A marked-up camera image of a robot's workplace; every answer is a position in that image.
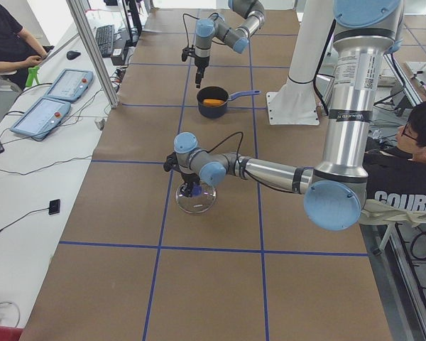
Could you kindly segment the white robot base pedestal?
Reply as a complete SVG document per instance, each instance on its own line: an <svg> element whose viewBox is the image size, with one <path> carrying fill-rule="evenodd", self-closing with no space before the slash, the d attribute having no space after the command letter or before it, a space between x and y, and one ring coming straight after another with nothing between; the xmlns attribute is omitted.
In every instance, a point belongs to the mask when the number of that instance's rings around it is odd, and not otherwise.
<svg viewBox="0 0 426 341"><path fill-rule="evenodd" d="M314 79L332 27L332 0L310 0L297 35L287 82L267 97L271 125L318 125Z"/></svg>

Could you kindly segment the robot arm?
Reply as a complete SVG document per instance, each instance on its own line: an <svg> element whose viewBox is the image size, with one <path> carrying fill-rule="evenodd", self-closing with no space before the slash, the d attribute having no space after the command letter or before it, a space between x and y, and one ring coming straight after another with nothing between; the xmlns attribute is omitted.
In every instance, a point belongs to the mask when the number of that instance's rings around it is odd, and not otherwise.
<svg viewBox="0 0 426 341"><path fill-rule="evenodd" d="M326 108L328 124L321 161L313 168L287 166L238 152L204 150L190 132L175 137L164 169L177 171L185 197L201 184L215 188L226 175L253 179L304 197L317 226L339 231L354 225L366 203L363 159L383 56L400 46L402 1L308 1L287 82L267 95L273 124L317 124L315 79L328 45L337 64Z"/></svg>
<svg viewBox="0 0 426 341"><path fill-rule="evenodd" d="M265 9L260 1L228 1L228 6L244 18L240 26L232 28L220 13L212 13L208 18L198 19L195 26L195 44L187 46L182 51L182 61L186 61L188 56L195 59L196 88L200 88L204 72L209 66L214 38L219 39L233 51L243 53L249 45L250 37L265 23Z"/></svg>

